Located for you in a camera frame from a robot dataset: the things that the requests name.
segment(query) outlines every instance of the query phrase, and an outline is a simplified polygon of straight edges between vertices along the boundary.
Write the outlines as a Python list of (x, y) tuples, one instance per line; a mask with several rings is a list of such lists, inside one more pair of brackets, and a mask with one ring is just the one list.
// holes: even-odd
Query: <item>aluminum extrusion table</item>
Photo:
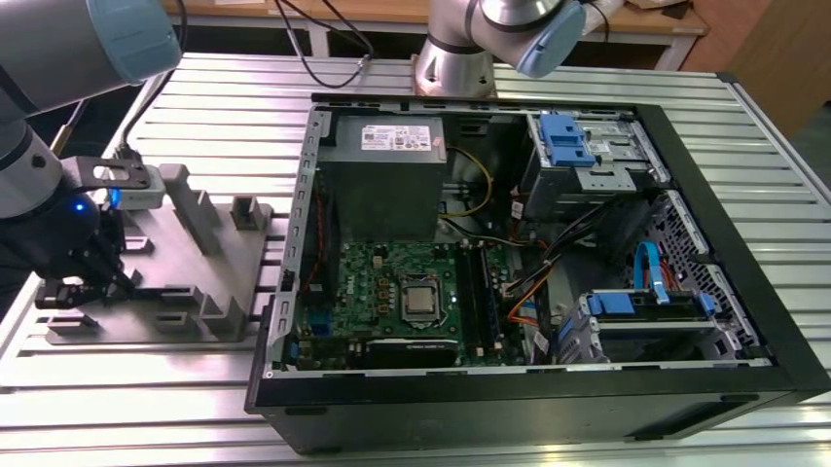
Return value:
[[(313, 59), (342, 81), (355, 63)], [(502, 66), (502, 97), (659, 104), (831, 367), (831, 194), (741, 86), (715, 75)], [(278, 283), (310, 94), (294, 57), (189, 54), (137, 127), (151, 164), (182, 162), (215, 202), (257, 195), (279, 214), (261, 285)], [(347, 92), (409, 94), (411, 65), (379, 60)], [(305, 458), (243, 412), (257, 329), (237, 344), (54, 346), (31, 278), (0, 326), (0, 465), (828, 465), (831, 396), (765, 410), (678, 442), (454, 449)], [(259, 294), (257, 310), (269, 300)]]

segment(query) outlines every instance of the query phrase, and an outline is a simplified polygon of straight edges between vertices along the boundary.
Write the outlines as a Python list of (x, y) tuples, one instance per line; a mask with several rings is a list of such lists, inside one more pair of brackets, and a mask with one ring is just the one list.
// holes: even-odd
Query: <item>screw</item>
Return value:
[(47, 166), (47, 160), (39, 154), (31, 157), (31, 166), (35, 168), (43, 168)]

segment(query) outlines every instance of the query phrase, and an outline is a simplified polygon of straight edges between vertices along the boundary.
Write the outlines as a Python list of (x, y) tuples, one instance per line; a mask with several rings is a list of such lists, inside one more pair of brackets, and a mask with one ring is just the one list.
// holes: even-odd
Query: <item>motherboard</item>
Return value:
[[(343, 243), (334, 304), (307, 314), (301, 362), (323, 369), (507, 364), (519, 354), (501, 329), (509, 279), (503, 245)], [(383, 363), (359, 364), (361, 354)]]

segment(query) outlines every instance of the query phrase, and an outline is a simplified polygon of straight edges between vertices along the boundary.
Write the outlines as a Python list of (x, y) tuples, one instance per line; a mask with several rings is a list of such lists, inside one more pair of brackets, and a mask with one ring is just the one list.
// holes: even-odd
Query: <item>yellow wire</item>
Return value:
[(482, 209), (491, 201), (491, 195), (494, 194), (494, 179), (491, 178), (491, 172), (489, 172), (489, 169), (485, 167), (485, 164), (482, 163), (482, 161), (477, 158), (474, 154), (471, 154), (465, 149), (458, 148), (457, 146), (449, 146), (447, 149), (461, 153), (463, 156), (466, 156), (470, 159), (473, 163), (477, 164), (477, 167), (479, 167), (479, 170), (482, 170), (482, 173), (485, 174), (485, 179), (489, 182), (489, 192), (485, 195), (485, 200), (482, 201), (482, 203), (479, 203), (477, 207), (463, 212), (449, 212), (447, 214), (439, 214), (439, 217), (443, 219), (447, 219), (450, 217), (465, 217), (473, 214), (474, 212), (479, 211), (479, 209)]

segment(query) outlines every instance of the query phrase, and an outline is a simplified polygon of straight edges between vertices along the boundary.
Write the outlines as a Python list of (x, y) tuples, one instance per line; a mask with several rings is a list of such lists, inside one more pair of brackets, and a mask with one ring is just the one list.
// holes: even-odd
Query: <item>green circuit board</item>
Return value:
[[(345, 243), (333, 336), (413, 336), (463, 341), (455, 250), (457, 245), (450, 243)], [(507, 273), (502, 246), (489, 250), (489, 262), (499, 281)], [(402, 290), (419, 280), (438, 285), (442, 316), (430, 326), (403, 319)]]
[[(459, 255), (471, 258), (471, 250), (462, 253), (459, 248), (453, 243), (342, 244), (335, 303), (317, 307), (307, 315), (309, 331), (301, 341), (299, 369), (349, 369), (362, 342), (383, 339), (458, 341), (459, 366), (517, 364), (521, 352), (517, 342), (502, 341), (511, 346), (506, 350), (497, 346), (485, 348), (478, 344), (481, 330), (470, 329), (466, 313), (471, 311), (465, 311), (465, 298), (459, 293), (461, 290), (470, 292), (471, 286), (479, 287), (483, 277), (470, 277), (467, 280), (475, 282), (466, 288), (458, 282)], [(509, 251), (502, 245), (487, 247), (485, 258), (487, 280), (499, 289), (509, 278)], [(414, 303), (409, 298), (413, 298), (414, 289), (422, 289), (417, 293), (426, 304), (438, 306), (433, 309), (435, 314), (426, 313), (426, 306), (425, 315), (411, 314)], [(429, 319), (414, 321), (414, 316), (429, 316)]]

